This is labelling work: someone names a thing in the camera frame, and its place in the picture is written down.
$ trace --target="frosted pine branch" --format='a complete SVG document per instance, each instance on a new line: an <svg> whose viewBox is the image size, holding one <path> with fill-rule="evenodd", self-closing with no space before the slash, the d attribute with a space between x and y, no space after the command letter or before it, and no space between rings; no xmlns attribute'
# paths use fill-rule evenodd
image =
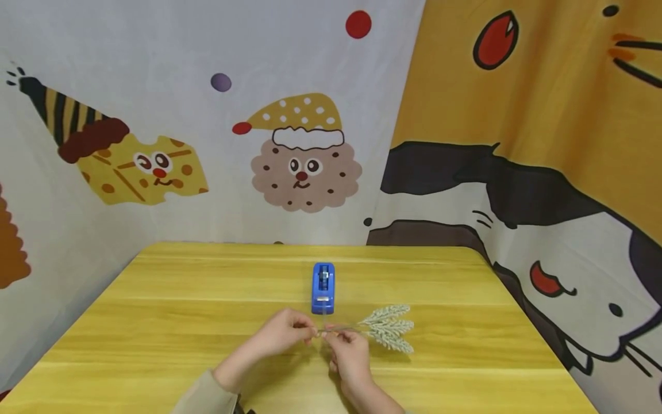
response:
<svg viewBox="0 0 662 414"><path fill-rule="evenodd" d="M360 323L369 324L372 322L382 321L384 319L394 319L409 312L409 305L390 305L376 309L370 316L362 320Z"/></svg>
<svg viewBox="0 0 662 414"><path fill-rule="evenodd" d="M386 348L411 354L414 349L400 335L411 330L414 323L396 319L407 312L409 312L409 305L386 306L376 309L358 325L368 327L369 331L366 334Z"/></svg>
<svg viewBox="0 0 662 414"><path fill-rule="evenodd" d="M378 344L381 344L389 350L396 350L404 352L405 354L412 354L414 352L414 349L409 345L409 342L390 331L371 329L367 335L374 338Z"/></svg>
<svg viewBox="0 0 662 414"><path fill-rule="evenodd" d="M371 329L379 327L380 329L387 329L393 332L396 332L398 335L401 335L407 331L410 331L414 327L412 321L405 321L402 319L379 321L370 323L368 325Z"/></svg>

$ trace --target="wooden table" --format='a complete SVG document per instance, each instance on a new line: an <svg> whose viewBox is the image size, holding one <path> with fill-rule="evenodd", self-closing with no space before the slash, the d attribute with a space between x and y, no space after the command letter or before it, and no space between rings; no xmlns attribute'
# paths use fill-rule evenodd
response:
<svg viewBox="0 0 662 414"><path fill-rule="evenodd" d="M466 248L159 243L140 253L27 377L3 413L169 413L276 310L310 311L312 265L336 265L336 314L408 303L411 356L374 344L376 381L416 414L593 413L482 258ZM244 407L343 413L320 355L258 366Z"/></svg>

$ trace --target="red dot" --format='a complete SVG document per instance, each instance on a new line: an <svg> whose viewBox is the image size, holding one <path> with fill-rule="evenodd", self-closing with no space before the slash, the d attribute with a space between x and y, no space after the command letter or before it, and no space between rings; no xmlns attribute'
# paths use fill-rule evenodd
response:
<svg viewBox="0 0 662 414"><path fill-rule="evenodd" d="M243 135L243 134L248 134L252 129L253 129L253 125L247 122L240 122L234 124L234 126L232 127L232 132L234 132L237 135Z"/></svg>
<svg viewBox="0 0 662 414"><path fill-rule="evenodd" d="M345 23L347 34L355 39L364 38L372 28L370 16L363 10L357 10L350 14Z"/></svg>

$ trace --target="fabric backdrop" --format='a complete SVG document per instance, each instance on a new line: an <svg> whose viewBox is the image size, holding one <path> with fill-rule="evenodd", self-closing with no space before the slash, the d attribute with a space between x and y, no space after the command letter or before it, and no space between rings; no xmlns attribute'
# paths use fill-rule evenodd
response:
<svg viewBox="0 0 662 414"><path fill-rule="evenodd" d="M0 3L0 392L158 240L365 244L424 1Z"/></svg>
<svg viewBox="0 0 662 414"><path fill-rule="evenodd" d="M368 244L478 250L602 414L662 412L660 18L427 2L366 220Z"/></svg>
<svg viewBox="0 0 662 414"><path fill-rule="evenodd" d="M660 412L661 17L3 2L0 390L152 242L367 241L474 248L601 413Z"/></svg>

